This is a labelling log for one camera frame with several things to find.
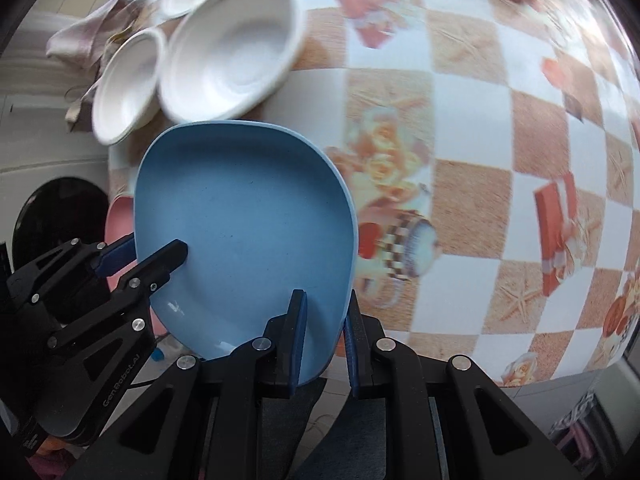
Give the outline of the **blue plastic plate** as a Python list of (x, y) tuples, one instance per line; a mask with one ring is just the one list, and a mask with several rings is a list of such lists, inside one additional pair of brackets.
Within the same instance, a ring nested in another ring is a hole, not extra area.
[(333, 162), (299, 133), (263, 122), (191, 122), (146, 150), (134, 187), (134, 241), (146, 258), (173, 240), (186, 261), (151, 299), (204, 359), (226, 356), (308, 300), (299, 379), (329, 365), (352, 293), (355, 206)]

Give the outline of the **large white foam bowl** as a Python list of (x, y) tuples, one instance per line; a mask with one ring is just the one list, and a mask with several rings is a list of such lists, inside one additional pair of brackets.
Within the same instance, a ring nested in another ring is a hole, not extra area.
[(158, 93), (176, 124), (235, 119), (267, 99), (306, 37), (303, 0), (206, 0), (178, 25)]

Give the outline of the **pink plastic plate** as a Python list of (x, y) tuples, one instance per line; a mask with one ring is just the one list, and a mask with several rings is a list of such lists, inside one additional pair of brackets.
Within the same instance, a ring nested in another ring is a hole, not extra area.
[[(130, 195), (119, 195), (112, 200), (110, 208), (108, 208), (105, 222), (105, 243), (111, 245), (120, 238), (134, 232), (134, 198)], [(137, 260), (130, 262), (114, 275), (107, 278), (108, 287), (114, 290), (122, 275), (129, 272), (135, 265)], [(164, 336), (167, 334), (165, 326), (160, 322), (155, 312), (151, 310), (152, 329), (155, 336)]]

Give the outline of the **white washing machine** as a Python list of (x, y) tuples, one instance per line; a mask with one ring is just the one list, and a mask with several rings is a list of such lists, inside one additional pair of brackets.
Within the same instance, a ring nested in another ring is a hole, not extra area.
[(107, 190), (107, 150), (90, 132), (73, 132), (66, 113), (94, 83), (34, 51), (1, 57), (1, 240), (13, 254), (14, 230), (38, 188), (79, 178)]

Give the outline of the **small white foam bowl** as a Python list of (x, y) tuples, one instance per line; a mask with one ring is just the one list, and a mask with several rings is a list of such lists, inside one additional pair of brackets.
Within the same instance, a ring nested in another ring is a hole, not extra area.
[(110, 146), (124, 140), (156, 115), (166, 44), (165, 34), (150, 27), (131, 36), (111, 57), (92, 106), (92, 132), (99, 144)]

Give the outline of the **pink cloth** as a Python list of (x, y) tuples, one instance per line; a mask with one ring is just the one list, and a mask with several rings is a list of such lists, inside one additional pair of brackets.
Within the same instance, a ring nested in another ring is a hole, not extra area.
[(46, 55), (76, 73), (91, 78), (65, 114), (70, 132), (91, 131), (91, 109), (96, 88), (115, 52), (134, 34), (146, 0), (108, 0), (85, 18), (56, 32)]

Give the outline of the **checkered floral tablecloth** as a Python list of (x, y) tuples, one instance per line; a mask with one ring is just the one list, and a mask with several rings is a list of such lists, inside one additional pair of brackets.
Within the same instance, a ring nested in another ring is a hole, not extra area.
[[(235, 119), (299, 133), (355, 206), (352, 298), (501, 387), (607, 367), (639, 322), (636, 56), (600, 0), (303, 0), (283, 84)], [(178, 125), (115, 144), (134, 194)]]

